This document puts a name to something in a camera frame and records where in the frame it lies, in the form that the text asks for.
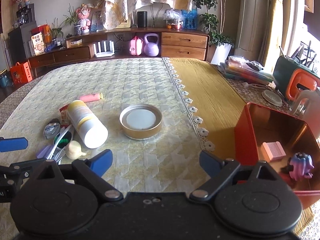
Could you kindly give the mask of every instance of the potted plant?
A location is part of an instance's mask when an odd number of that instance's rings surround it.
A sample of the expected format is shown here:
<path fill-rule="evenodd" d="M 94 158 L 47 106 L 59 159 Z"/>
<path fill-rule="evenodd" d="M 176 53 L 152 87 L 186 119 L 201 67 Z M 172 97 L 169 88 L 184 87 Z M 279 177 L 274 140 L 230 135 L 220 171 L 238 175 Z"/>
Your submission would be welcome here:
<path fill-rule="evenodd" d="M 204 25 L 204 29 L 208 32 L 210 37 L 209 47 L 213 44 L 216 46 L 215 53 L 213 55 L 212 64 L 220 64 L 220 62 L 224 62 L 224 60 L 228 57 L 228 54 L 233 46 L 232 39 L 229 36 L 225 36 L 222 34 L 225 20 L 225 10 L 221 10 L 221 21 L 220 21 L 220 29 L 218 31 L 218 19 L 214 14 L 210 14 L 210 8 L 217 8 L 217 0 L 193 0 L 197 8 L 201 8 L 201 6 L 205 6 L 207 9 L 207 13 L 201 14 L 200 23 Z"/>
<path fill-rule="evenodd" d="M 60 25 L 58 25 L 58 19 L 57 19 L 57 26 L 56 26 L 56 19 L 54 19 L 54 22 L 52 23 L 52 26 L 53 26 L 53 27 L 50 27 L 49 24 L 48 24 L 48 26 L 49 26 L 49 28 L 50 28 L 50 33 L 51 33 L 51 36 L 52 36 L 51 44 L 52 44 L 53 46 L 57 46 L 57 42 L 58 42 L 57 36 L 58 36 L 59 34 L 61 34 L 61 35 L 62 35 L 62 38 L 63 38 L 63 32 L 62 32 L 62 27 L 61 27 L 62 24 L 63 24 L 63 23 L 61 23 Z"/>
<path fill-rule="evenodd" d="M 71 8 L 71 5 L 69 4 L 69 15 L 64 15 L 65 19 L 65 23 L 66 24 L 73 24 L 74 25 L 74 35 L 78 35 L 79 31 L 81 34 L 81 26 L 79 24 L 79 19 L 78 19 L 78 14 L 76 13 L 74 7 Z"/>

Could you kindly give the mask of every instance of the red box with cartoon character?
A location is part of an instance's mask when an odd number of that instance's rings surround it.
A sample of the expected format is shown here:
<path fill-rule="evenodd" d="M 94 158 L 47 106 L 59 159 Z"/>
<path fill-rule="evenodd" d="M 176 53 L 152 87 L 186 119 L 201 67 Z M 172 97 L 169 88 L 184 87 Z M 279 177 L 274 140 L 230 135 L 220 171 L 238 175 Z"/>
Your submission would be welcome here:
<path fill-rule="evenodd" d="M 14 84 L 25 84 L 29 83 L 32 80 L 28 62 L 22 64 L 17 62 L 16 65 L 10 69 L 10 72 Z"/>

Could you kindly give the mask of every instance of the white planter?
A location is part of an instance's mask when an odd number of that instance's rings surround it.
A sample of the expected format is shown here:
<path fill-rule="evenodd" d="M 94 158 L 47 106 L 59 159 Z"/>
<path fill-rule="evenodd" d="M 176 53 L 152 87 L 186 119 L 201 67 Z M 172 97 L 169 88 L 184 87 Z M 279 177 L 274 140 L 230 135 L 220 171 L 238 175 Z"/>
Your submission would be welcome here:
<path fill-rule="evenodd" d="M 211 64 L 220 65 L 221 62 L 224 62 L 231 50 L 232 45 L 225 43 L 224 45 L 217 46 L 216 51 L 211 60 Z"/>

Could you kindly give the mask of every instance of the pink bag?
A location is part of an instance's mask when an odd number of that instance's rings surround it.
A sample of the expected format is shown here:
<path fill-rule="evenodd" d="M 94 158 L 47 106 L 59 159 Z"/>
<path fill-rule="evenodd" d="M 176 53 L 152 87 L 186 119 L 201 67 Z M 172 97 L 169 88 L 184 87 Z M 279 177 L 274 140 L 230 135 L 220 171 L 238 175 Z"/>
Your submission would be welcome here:
<path fill-rule="evenodd" d="M 131 55 L 138 56 L 142 53 L 142 39 L 135 36 L 129 43 L 129 51 Z"/>

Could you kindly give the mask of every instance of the kettlebell handle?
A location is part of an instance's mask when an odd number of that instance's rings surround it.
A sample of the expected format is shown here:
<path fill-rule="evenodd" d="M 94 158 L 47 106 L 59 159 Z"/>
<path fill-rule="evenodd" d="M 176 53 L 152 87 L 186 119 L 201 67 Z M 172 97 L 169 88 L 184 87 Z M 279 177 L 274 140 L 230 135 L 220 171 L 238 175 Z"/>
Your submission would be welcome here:
<path fill-rule="evenodd" d="M 157 37 L 158 39 L 157 39 L 156 45 L 158 45 L 158 43 L 159 43 L 159 35 L 156 34 L 156 33 L 147 33 L 146 35 L 144 35 L 144 42 L 145 42 L 146 44 L 150 43 L 150 42 L 147 40 L 147 37 L 149 37 L 149 36 Z"/>

